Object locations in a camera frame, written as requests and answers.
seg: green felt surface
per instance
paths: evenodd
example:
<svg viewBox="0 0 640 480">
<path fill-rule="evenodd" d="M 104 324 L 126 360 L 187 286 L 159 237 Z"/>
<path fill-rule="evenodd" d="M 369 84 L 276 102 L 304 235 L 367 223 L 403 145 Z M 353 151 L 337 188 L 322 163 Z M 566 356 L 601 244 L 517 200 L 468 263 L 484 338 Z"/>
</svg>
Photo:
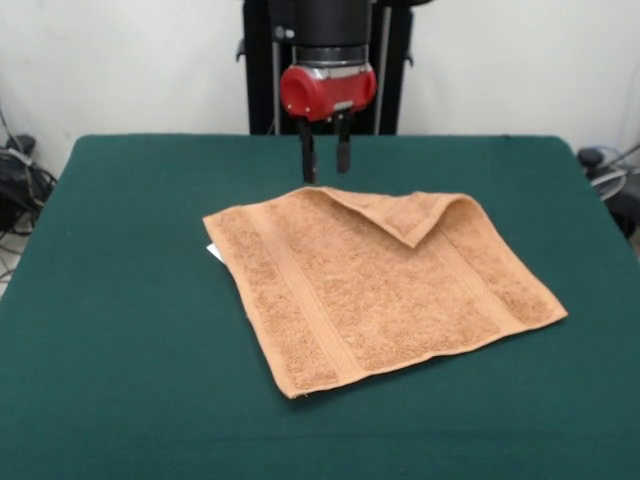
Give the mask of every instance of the green felt surface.
<svg viewBox="0 0 640 480">
<path fill-rule="evenodd" d="M 296 139 L 84 138 L 0 304 L 0 479 L 637 479 L 640 268 L 568 147 L 334 145 L 323 184 L 473 195 L 570 317 L 287 400 L 201 217 L 301 186 Z"/>
</svg>

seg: green tablecloth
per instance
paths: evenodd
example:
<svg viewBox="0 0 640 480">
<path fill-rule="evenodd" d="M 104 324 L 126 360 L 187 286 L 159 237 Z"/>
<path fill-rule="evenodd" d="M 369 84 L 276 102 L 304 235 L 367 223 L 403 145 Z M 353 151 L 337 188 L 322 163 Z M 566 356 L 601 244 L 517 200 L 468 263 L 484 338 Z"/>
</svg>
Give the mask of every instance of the green tablecloth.
<svg viewBox="0 0 640 480">
<path fill-rule="evenodd" d="M 301 186 L 297 140 L 84 138 L 0 305 L 0 479 L 639 478 L 640 268 L 567 146 L 334 145 L 324 184 L 473 195 L 570 317 L 287 400 L 201 217 Z"/>
</svg>

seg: metal pole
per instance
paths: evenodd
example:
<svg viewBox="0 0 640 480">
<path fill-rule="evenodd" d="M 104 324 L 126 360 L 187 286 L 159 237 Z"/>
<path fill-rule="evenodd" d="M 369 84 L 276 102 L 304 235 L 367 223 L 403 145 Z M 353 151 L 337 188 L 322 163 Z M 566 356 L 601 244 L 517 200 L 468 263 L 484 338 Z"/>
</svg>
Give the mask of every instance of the metal pole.
<svg viewBox="0 0 640 480">
<path fill-rule="evenodd" d="M 273 131 L 280 135 L 280 44 L 273 42 L 271 45 L 273 57 Z"/>
<path fill-rule="evenodd" d="M 378 96 L 376 98 L 376 116 L 373 134 L 380 135 L 382 120 L 382 101 L 384 100 L 384 82 L 387 76 L 387 58 L 389 56 L 389 34 L 391 30 L 391 7 L 384 7 L 382 17 L 382 38 L 380 39 L 380 63 L 378 73 Z"/>
</svg>

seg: orange towel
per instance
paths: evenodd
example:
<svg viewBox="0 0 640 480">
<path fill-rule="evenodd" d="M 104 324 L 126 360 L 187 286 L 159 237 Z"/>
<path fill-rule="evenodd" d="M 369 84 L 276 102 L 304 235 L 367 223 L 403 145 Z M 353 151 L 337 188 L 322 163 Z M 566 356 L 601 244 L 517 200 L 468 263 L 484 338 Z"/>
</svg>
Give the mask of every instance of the orange towel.
<svg viewBox="0 0 640 480">
<path fill-rule="evenodd" d="M 567 314 L 466 195 L 303 188 L 204 223 L 289 398 Z"/>
</svg>

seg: white paper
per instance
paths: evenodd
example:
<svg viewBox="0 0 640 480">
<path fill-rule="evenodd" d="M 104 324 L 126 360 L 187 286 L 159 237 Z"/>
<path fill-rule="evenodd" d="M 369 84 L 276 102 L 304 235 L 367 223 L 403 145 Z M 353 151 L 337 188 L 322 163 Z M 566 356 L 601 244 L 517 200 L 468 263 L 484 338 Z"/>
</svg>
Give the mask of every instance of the white paper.
<svg viewBox="0 0 640 480">
<path fill-rule="evenodd" d="M 222 262 L 222 264 L 224 265 L 224 260 L 222 259 L 222 255 L 220 254 L 220 250 L 218 250 L 218 247 L 216 247 L 215 243 L 212 243 L 211 245 L 209 245 L 207 247 L 207 250 L 209 250 L 209 252 L 216 257 L 218 260 L 220 260 L 220 262 Z"/>
</svg>

